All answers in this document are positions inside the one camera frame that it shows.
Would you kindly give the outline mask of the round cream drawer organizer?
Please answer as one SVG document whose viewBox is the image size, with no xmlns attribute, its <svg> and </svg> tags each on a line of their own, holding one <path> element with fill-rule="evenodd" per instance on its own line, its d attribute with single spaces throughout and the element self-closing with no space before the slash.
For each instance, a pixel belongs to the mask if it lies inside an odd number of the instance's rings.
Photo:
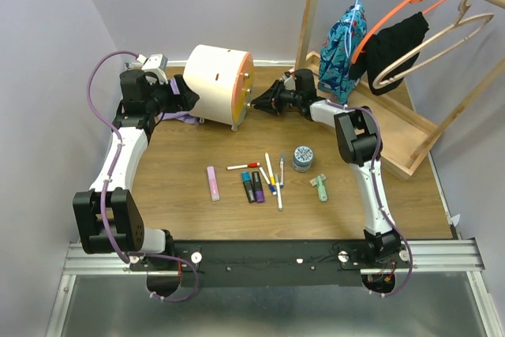
<svg viewBox="0 0 505 337">
<path fill-rule="evenodd" d="M 253 89 L 251 53 L 200 44 L 186 62 L 183 79 L 200 97 L 190 115 L 238 131 Z"/>
</svg>

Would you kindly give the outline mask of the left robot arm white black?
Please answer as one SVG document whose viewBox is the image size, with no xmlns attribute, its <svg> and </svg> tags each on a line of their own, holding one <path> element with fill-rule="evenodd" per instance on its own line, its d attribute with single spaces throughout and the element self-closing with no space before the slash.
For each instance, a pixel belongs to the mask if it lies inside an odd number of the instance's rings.
<svg viewBox="0 0 505 337">
<path fill-rule="evenodd" d="M 153 230 L 135 204 L 131 188 L 140 158 L 157 125 L 157 116 L 191 111 L 199 96 L 177 74 L 168 83 L 140 69 L 120 75 L 122 100 L 112 122 L 112 139 L 103 167 L 89 190 L 73 198 L 73 211 L 83 249 L 88 254 L 117 253 L 125 262 L 130 253 L 147 254 L 159 270 L 175 258 L 166 230 Z"/>
</svg>

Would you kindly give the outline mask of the white grey eraser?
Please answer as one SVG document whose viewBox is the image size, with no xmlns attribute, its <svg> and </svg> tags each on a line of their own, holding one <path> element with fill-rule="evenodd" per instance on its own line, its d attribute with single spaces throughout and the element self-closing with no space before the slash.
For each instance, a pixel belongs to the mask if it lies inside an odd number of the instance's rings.
<svg viewBox="0 0 505 337">
<path fill-rule="evenodd" d="M 324 174 L 319 174 L 315 178 L 311 179 L 309 182 L 312 186 L 319 186 L 324 183 L 326 176 Z"/>
</svg>

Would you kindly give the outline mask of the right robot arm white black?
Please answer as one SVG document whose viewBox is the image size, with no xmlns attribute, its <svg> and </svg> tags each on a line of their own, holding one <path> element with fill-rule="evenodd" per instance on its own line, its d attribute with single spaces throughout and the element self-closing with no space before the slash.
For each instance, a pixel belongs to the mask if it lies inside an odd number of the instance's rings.
<svg viewBox="0 0 505 337">
<path fill-rule="evenodd" d="M 313 122 L 333 127 L 339 154 L 354 172 L 365 210 L 365 262 L 378 268 L 396 253 L 404 251 L 412 262 L 409 242 L 399 231 L 390 213 L 381 175 L 380 153 L 383 147 L 380 127 L 367 107 L 339 105 L 317 95 L 310 69 L 285 73 L 283 79 L 252 101 L 256 110 L 281 114 L 295 107 Z"/>
</svg>

